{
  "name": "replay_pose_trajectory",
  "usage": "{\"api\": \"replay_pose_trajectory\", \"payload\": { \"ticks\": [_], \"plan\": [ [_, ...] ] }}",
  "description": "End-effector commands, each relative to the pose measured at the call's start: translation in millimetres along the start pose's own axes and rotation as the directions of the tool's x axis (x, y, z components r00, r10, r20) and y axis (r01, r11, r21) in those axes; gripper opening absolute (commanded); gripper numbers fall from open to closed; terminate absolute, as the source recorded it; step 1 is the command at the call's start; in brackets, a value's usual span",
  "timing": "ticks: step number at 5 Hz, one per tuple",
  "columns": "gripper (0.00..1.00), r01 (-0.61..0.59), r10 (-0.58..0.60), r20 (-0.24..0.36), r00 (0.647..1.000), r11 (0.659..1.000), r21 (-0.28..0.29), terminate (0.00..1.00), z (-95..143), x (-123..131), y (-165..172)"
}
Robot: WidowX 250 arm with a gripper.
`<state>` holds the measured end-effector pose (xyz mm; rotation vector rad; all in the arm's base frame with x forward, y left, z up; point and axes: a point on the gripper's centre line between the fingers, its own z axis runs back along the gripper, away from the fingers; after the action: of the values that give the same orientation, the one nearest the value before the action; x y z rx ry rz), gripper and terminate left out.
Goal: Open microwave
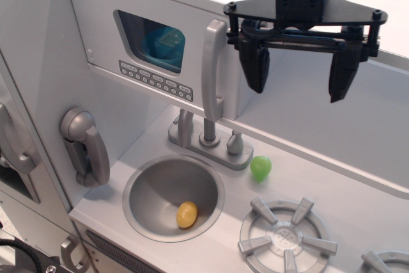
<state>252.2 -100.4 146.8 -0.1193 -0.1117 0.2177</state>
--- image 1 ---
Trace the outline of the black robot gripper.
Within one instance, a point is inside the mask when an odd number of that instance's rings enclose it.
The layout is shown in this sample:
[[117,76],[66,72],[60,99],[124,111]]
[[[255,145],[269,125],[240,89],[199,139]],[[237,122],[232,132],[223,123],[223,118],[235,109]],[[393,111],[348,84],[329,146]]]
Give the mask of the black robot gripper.
[[378,55],[380,27],[387,21],[384,11],[347,0],[232,1],[224,13],[230,23],[228,43],[239,48],[249,88],[264,90],[267,48],[335,53],[328,81],[331,103],[345,98],[359,61]]

